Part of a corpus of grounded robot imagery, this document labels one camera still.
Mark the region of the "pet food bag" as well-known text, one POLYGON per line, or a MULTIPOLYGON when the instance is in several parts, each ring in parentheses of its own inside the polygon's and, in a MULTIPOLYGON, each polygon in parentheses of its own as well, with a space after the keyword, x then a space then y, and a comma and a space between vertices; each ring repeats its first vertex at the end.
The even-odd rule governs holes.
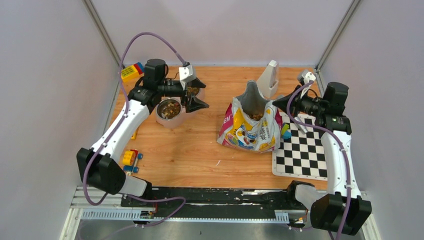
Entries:
POLYGON ((281 143, 283 119, 273 102, 264 98, 254 80, 248 81, 244 93, 232 98, 217 143, 256 153, 274 151, 281 143))

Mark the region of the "yellow food scoop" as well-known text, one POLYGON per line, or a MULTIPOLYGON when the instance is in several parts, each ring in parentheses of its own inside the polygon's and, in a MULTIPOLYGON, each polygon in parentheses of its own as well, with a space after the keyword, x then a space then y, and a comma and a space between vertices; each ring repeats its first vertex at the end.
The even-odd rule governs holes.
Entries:
POLYGON ((131 140, 136 140, 137 139, 137 134, 138 134, 138 130, 136 129, 134 132, 133 132, 133 134, 132 134, 132 136, 131 136, 131 140))

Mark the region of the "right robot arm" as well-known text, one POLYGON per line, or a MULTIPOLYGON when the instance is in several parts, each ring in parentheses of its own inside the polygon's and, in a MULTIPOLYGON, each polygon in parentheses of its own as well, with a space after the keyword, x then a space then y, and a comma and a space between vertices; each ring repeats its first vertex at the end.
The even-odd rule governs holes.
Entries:
POLYGON ((327 191, 323 195, 311 183, 294 180, 287 188, 285 201, 292 209, 306 207, 312 228, 327 231, 332 240, 339 240, 342 235, 358 233, 372 213, 372 204, 362 198, 355 180, 351 122, 344 115, 348 86, 330 82, 323 97, 312 98, 307 94, 311 85, 302 83, 272 104, 297 124, 300 121, 295 117, 300 112, 315 117, 313 125, 303 126, 319 131, 327 167, 327 191))

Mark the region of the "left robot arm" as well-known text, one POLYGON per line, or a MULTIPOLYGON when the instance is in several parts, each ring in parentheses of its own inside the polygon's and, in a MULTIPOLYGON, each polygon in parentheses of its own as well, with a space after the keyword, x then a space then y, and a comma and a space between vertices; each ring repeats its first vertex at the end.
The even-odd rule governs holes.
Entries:
POLYGON ((90 148, 82 147, 77 152, 76 160, 84 184, 111 195, 133 195, 135 202, 142 207, 152 203, 153 193, 148 189, 151 184, 127 175, 119 166, 119 158, 128 141, 163 97, 179 97, 180 105, 188 113, 209 107, 194 94, 189 94, 189 87, 206 87, 189 62, 179 67, 178 80, 167 78, 168 70, 164 60, 149 59, 143 67, 143 74, 129 91, 127 102, 109 129, 90 148))

